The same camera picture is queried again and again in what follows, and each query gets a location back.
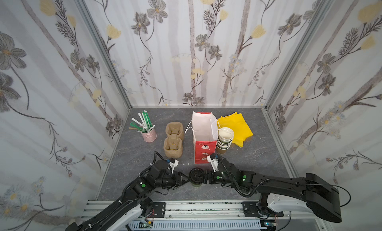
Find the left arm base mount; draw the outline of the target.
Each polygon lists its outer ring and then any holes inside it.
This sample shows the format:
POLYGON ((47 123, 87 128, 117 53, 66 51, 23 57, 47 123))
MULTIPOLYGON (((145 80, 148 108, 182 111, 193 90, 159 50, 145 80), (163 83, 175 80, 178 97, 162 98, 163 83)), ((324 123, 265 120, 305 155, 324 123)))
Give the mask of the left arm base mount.
POLYGON ((152 202, 148 206, 143 208, 141 217, 148 218, 164 218, 166 211, 166 203, 165 202, 152 202))

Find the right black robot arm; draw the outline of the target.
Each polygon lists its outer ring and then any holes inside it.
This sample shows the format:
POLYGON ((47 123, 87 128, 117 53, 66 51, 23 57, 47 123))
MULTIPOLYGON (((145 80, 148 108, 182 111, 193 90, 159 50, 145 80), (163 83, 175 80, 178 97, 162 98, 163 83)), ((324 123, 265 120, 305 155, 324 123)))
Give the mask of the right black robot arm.
POLYGON ((203 184, 220 184, 250 198, 256 193, 292 197, 306 203, 313 213, 328 222, 341 223, 339 186, 331 185, 313 173, 305 177, 282 178, 239 170, 218 154, 208 156, 212 169, 202 170, 196 178, 203 184))

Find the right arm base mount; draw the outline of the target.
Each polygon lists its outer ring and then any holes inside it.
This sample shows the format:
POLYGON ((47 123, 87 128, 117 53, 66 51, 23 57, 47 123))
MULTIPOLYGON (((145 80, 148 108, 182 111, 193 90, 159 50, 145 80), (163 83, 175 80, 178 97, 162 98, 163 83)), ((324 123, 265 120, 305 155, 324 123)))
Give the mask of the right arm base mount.
POLYGON ((242 202, 244 216, 247 218, 276 218, 283 217, 283 212, 275 212, 267 206, 267 203, 242 202))

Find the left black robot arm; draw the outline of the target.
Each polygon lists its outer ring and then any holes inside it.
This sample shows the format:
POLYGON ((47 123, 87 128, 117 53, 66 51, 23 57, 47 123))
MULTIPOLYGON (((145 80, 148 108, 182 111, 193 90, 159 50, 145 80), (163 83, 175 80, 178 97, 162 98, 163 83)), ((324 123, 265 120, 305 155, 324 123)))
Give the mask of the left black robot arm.
POLYGON ((152 210, 150 196, 157 188, 169 191, 190 181, 187 175, 175 171, 176 166, 175 159, 165 159, 155 151, 153 162, 123 188, 119 198, 94 217, 80 225, 72 223, 66 230, 116 231, 141 215, 147 215, 152 210))

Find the green white paper cup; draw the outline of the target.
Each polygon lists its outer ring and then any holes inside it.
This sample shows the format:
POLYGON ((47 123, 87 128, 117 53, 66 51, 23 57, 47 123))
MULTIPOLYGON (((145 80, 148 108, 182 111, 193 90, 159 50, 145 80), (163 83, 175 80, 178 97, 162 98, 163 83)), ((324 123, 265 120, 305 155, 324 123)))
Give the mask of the green white paper cup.
POLYGON ((201 187, 202 184, 201 183, 193 183, 192 182, 191 185, 194 186, 194 187, 201 187))

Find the black plastic cup lid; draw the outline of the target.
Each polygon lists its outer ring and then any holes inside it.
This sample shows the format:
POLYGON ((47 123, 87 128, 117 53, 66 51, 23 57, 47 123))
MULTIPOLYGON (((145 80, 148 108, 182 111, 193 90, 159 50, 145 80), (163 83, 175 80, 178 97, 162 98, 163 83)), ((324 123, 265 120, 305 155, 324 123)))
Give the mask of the black plastic cup lid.
POLYGON ((204 183, 204 170, 201 168, 193 168, 189 173, 189 180, 194 185, 201 185, 204 183))

